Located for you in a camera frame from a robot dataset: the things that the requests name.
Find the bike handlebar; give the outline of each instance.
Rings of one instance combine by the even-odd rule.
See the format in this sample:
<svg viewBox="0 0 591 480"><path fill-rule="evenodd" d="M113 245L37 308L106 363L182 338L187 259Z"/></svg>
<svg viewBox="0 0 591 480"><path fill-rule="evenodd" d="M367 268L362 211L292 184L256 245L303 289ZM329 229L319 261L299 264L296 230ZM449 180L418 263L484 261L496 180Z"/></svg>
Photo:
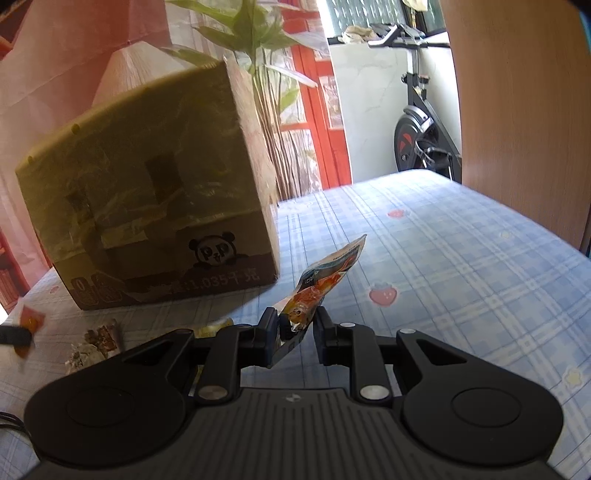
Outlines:
<svg viewBox="0 0 591 480"><path fill-rule="evenodd" d="M396 24L389 26L390 31L379 40L369 40L369 48L406 48L418 50L419 48L441 47L450 48L449 43L429 43L423 38L424 34L407 25Z"/></svg>

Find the window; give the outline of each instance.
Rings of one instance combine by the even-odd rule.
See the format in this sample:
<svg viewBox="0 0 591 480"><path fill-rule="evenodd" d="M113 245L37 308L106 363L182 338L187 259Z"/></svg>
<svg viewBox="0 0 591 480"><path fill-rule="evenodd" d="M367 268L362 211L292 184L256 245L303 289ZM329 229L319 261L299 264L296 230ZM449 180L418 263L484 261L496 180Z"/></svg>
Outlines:
<svg viewBox="0 0 591 480"><path fill-rule="evenodd" d="M404 5L404 17L407 25L412 25L410 9ZM428 10L417 12L415 16L416 28L425 32L427 36L436 35L445 31L445 21L439 0L428 0Z"/></svg>
<svg viewBox="0 0 591 480"><path fill-rule="evenodd" d="M443 13L439 0L429 0L429 10L423 13L425 22L425 33L427 35L440 33L445 30L445 21L443 20Z"/></svg>
<svg viewBox="0 0 591 480"><path fill-rule="evenodd" d="M328 37L341 35L350 25L405 23L400 0L319 0L318 8Z"/></svg>

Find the snack wrapper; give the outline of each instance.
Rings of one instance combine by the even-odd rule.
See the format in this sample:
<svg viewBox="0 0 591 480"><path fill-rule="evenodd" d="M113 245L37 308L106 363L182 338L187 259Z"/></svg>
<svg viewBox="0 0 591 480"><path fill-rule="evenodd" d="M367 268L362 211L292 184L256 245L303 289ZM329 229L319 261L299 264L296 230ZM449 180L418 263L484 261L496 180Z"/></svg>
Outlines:
<svg viewBox="0 0 591 480"><path fill-rule="evenodd" d="M88 330L84 334L84 342L72 345L72 353L66 361L66 375L102 362L123 351L119 326L115 319L111 319L96 330Z"/></svg>
<svg viewBox="0 0 591 480"><path fill-rule="evenodd" d="M293 294L273 305L280 312L273 365L304 338L316 308L359 258L366 236L310 265L302 273Z"/></svg>
<svg viewBox="0 0 591 480"><path fill-rule="evenodd" d="M31 335L34 337L39 330L43 323L45 322L45 314L43 312L39 312L38 310L34 310L27 305L22 305L21 314L19 315L18 325L26 328L31 332ZM16 346L14 347L14 352L21 357L22 359L26 359L29 356L29 352L31 348L34 346L31 343L30 346Z"/></svg>

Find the silver screw head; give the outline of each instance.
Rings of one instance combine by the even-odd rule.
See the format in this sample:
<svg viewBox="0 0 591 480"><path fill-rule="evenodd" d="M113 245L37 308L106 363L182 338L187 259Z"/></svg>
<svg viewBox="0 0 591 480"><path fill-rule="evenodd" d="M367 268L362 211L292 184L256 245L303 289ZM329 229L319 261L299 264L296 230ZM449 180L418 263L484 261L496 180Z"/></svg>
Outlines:
<svg viewBox="0 0 591 480"><path fill-rule="evenodd" d="M383 400L390 394L390 390L382 385L366 385L359 393L367 400Z"/></svg>
<svg viewBox="0 0 591 480"><path fill-rule="evenodd" d="M227 396L228 391L219 385L205 385L197 394L204 400L221 400Z"/></svg>

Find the blue checkered tablecloth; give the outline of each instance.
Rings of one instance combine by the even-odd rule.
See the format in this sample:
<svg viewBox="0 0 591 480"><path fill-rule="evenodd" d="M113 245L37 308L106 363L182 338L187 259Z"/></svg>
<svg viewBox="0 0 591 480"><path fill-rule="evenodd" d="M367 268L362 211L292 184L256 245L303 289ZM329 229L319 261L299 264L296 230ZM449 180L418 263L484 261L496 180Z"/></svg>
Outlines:
<svg viewBox="0 0 591 480"><path fill-rule="evenodd" d="M64 374L70 344L88 328L116 318L131 348L227 316L254 324L291 293L306 266L367 233L358 264L324 301L335 322L369 325L379 335L422 330L545 386L565 415L550 463L566 478L589 478L589 259L513 210L428 171L284 202L278 229L281 277L271 287L81 312L51 270L26 297L48 314L29 360L0 351L0 410L21 416L34 391ZM309 332L273 369L245 369L242 383L347 388L349 380L345 367L318 364ZM24 439L1 432L0 462L1 480L18 478L36 458Z"/></svg>

